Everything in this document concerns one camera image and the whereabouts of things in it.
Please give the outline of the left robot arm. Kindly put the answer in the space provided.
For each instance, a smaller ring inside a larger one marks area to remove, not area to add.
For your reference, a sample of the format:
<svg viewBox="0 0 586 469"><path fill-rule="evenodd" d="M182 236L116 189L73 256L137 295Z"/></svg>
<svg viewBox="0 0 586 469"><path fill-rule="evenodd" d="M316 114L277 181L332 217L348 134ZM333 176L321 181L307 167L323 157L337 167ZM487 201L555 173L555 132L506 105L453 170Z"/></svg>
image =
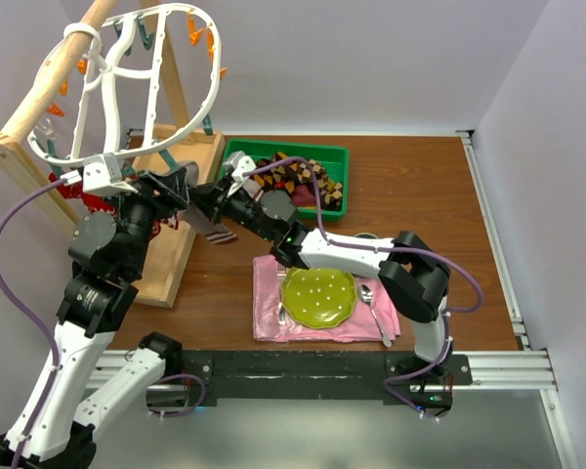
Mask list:
<svg viewBox="0 0 586 469"><path fill-rule="evenodd" d="M40 195L69 184L64 175L31 193L0 220L0 237L11 219ZM110 197L115 211L94 212L79 222L68 249L72 276L49 328L8 286L0 289L42 332L50 351L30 397L13 426L0 435L0 466L86 468L105 425L154 383L182 379L180 342L152 332L124 367L90 397L90 376L132 306L156 222L188 207L185 167L148 170Z"/></svg>

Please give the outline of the brown white striped sock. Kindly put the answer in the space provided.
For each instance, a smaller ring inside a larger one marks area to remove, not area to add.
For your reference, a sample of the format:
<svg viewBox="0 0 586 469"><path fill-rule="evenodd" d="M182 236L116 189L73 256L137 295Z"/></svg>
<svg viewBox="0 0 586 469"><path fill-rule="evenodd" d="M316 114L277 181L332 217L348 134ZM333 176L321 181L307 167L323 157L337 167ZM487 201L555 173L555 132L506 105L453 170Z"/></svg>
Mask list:
<svg viewBox="0 0 586 469"><path fill-rule="evenodd" d="M254 180L248 179L244 182L242 188L254 200L259 200L263 195L262 187Z"/></svg>
<svg viewBox="0 0 586 469"><path fill-rule="evenodd" d="M199 180L199 165L194 160L182 163L186 169L185 185L187 190L195 189ZM214 223L197 206L192 196L188 197L188 207L177 215L179 222L192 227L198 235L203 235L211 244L226 245L238 241L238 237L223 223Z"/></svg>

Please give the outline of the red white striped sock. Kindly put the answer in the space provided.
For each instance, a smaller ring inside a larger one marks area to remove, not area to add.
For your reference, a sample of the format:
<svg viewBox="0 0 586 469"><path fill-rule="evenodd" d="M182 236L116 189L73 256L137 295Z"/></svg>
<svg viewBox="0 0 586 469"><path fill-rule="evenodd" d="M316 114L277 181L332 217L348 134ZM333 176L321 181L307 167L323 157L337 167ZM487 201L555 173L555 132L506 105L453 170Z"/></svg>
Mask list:
<svg viewBox="0 0 586 469"><path fill-rule="evenodd" d="M156 220L152 225L151 239L154 239L161 234L164 228L170 230L176 230L179 227L179 219L177 215L173 215L169 218Z"/></svg>

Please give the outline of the brown argyle sock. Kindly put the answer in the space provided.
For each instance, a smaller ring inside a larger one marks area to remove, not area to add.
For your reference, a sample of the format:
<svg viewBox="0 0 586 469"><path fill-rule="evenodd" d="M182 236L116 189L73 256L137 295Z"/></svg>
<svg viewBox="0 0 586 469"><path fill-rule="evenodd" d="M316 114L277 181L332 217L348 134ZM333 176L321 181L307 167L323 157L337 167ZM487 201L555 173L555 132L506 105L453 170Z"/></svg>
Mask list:
<svg viewBox="0 0 586 469"><path fill-rule="evenodd" d="M307 173L305 163L293 161L253 175L251 179L264 192L282 191L292 195L298 186L305 185L309 181Z"/></svg>
<svg viewBox="0 0 586 469"><path fill-rule="evenodd" d="M321 208L329 211L340 210L344 201L343 184L331 179L326 168L318 161L310 159L305 164L309 181L304 186L311 189L315 195L314 179L316 179Z"/></svg>

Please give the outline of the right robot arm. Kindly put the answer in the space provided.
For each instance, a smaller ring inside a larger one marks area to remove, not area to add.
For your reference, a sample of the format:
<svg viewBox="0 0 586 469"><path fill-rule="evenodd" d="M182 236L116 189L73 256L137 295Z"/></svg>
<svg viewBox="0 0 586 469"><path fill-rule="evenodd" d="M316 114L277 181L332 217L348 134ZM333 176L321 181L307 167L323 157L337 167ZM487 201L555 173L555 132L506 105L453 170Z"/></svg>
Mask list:
<svg viewBox="0 0 586 469"><path fill-rule="evenodd" d="M333 269L380 281L399 313L412 322L418 377L439 383L450 371L448 320L443 316L450 271L416 235L362 239L323 234L299 218L284 192L255 197L229 183L199 185L189 201L212 222L224 218L272 243L271 254L289 268Z"/></svg>

